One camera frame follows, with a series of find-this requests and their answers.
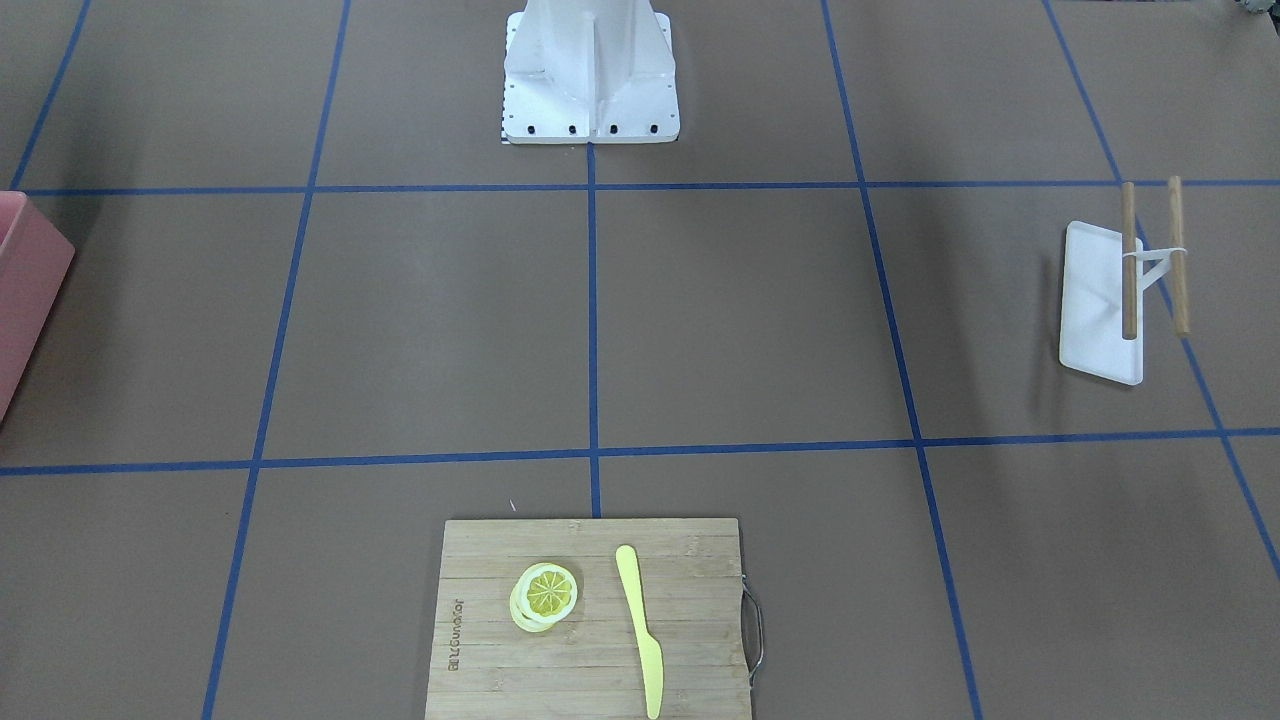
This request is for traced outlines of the wooden rack rod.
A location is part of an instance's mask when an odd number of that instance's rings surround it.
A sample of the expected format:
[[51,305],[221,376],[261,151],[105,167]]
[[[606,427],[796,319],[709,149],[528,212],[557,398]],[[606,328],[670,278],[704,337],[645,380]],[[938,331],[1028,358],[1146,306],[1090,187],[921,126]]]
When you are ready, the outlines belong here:
[[1138,258],[1137,258],[1137,188],[1132,182],[1121,183],[1121,284],[1123,284],[1123,338],[1135,341],[1139,331]]
[[1187,242],[1184,193],[1180,176],[1167,179],[1170,209],[1170,272],[1169,290],[1172,300],[1172,327],[1178,338],[1190,336],[1189,290],[1187,278]]

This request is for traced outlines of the yellow plastic knife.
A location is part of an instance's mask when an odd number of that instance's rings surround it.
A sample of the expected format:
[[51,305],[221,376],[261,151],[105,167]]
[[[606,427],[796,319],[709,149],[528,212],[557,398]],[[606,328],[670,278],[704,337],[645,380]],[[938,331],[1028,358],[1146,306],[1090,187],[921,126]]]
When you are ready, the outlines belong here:
[[645,715],[646,719],[659,719],[666,694],[666,662],[660,643],[650,633],[648,625],[637,551],[631,544],[621,544],[614,552],[614,564],[636,639],[643,674]]

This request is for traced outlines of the wooden cutting board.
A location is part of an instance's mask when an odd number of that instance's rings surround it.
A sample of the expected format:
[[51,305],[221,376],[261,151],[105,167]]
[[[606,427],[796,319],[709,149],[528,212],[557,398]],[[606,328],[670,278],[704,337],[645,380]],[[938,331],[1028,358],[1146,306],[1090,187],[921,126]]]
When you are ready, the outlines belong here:
[[[659,719],[750,719],[740,542],[733,518],[448,521],[425,717],[646,719],[614,564],[631,544],[666,662]],[[508,601],[536,562],[571,570],[579,598],[550,630],[529,633]]]

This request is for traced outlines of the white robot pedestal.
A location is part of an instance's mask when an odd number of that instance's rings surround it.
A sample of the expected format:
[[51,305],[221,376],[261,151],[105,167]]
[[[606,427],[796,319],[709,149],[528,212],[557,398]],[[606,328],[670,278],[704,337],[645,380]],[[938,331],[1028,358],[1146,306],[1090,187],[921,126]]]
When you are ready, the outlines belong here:
[[672,23],[652,3],[529,1],[508,15],[504,40],[504,142],[680,137]]

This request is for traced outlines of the white rack tray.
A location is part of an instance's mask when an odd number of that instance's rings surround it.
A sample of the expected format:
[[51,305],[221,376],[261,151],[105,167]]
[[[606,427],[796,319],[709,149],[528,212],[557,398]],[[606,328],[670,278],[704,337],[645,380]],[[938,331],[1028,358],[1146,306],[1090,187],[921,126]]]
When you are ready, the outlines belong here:
[[1170,272],[1170,249],[1138,250],[1135,341],[1123,338],[1121,233],[1085,222],[1065,231],[1059,361],[1065,368],[1138,386],[1144,379],[1143,293]]

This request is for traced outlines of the pink plastic bin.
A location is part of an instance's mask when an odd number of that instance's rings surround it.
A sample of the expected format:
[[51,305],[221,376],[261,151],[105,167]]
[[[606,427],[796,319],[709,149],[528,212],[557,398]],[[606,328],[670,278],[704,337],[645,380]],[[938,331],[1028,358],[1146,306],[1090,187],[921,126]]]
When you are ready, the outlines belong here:
[[5,416],[76,249],[27,193],[1,192],[1,415]]

